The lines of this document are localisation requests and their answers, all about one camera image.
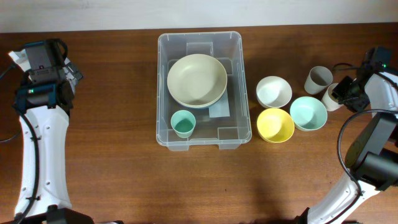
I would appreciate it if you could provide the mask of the white plastic cup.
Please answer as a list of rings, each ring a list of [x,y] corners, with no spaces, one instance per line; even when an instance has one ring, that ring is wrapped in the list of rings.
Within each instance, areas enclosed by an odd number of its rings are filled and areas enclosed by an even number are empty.
[[[323,95],[322,103],[324,104],[327,111],[335,111],[342,107],[342,105],[338,103],[338,100],[334,96],[332,96],[332,92],[337,85],[338,83],[331,84]]]

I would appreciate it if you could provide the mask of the grey plastic cup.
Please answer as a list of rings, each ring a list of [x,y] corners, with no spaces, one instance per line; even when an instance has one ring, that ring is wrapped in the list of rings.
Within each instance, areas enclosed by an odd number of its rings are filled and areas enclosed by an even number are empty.
[[[332,72],[322,66],[313,67],[306,79],[304,89],[308,94],[316,95],[333,82]]]

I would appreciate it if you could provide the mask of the mint green plastic bowl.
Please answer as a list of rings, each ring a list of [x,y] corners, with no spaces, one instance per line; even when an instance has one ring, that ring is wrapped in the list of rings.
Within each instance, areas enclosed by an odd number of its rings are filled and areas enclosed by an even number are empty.
[[[322,128],[328,119],[324,104],[310,96],[302,96],[293,101],[290,115],[295,127],[301,131],[315,131]]]

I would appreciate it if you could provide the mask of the white plastic bowl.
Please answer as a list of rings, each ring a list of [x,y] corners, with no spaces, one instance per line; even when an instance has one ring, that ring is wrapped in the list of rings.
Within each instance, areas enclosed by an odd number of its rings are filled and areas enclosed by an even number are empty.
[[[264,108],[281,108],[292,99],[292,88],[283,78],[268,76],[257,84],[256,96]]]

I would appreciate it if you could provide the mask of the yellow plastic bowl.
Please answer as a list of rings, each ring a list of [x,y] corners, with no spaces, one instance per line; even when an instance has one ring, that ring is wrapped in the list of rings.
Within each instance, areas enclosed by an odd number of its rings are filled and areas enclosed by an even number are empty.
[[[286,142],[295,131],[291,115],[279,108],[262,111],[257,117],[256,126],[260,137],[269,143]]]

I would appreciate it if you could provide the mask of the dark blue plastic plate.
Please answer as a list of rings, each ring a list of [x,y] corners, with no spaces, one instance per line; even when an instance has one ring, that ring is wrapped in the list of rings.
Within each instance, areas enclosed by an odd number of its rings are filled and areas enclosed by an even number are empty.
[[[173,99],[180,105],[187,107],[187,108],[191,108],[191,109],[205,109],[205,108],[209,108],[213,105],[215,105],[216,103],[218,103],[219,101],[221,101],[222,97],[224,97],[224,93],[217,98],[216,100],[213,100],[209,103],[204,103],[203,100],[201,99],[194,99],[192,97],[188,97],[187,99],[180,99],[177,97],[173,96]]]

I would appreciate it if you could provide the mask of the green plastic cup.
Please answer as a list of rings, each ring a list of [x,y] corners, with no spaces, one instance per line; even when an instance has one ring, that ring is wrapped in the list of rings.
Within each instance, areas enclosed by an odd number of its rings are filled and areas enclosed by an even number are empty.
[[[196,119],[191,112],[179,110],[172,115],[170,123],[178,137],[189,138],[195,129]]]

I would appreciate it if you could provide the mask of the beige plate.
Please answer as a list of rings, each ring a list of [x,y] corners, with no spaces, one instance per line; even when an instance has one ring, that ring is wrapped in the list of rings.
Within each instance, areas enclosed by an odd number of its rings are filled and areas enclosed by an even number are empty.
[[[191,54],[179,59],[167,75],[170,95],[183,100],[192,97],[209,103],[226,91],[227,84],[224,66],[205,54]]]

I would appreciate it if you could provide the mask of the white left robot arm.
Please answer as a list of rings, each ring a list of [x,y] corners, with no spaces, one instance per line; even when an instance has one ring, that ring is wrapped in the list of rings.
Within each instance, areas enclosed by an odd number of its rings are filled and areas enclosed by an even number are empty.
[[[65,139],[80,71],[63,65],[36,66],[23,54],[15,59],[28,78],[16,91],[14,109],[23,137],[22,183],[14,223],[92,223],[72,210],[65,171]]]

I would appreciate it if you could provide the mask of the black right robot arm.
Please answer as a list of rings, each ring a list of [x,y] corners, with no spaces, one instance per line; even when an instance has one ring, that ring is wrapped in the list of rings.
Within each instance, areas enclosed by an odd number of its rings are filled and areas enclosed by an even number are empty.
[[[344,223],[367,199],[397,186],[397,153],[385,148],[388,141],[397,142],[397,70],[383,66],[372,72],[364,90],[371,109],[349,117],[337,139],[337,156],[344,174],[321,202],[306,208],[294,223]],[[343,157],[340,146],[344,131],[364,114],[371,114],[372,120]]]

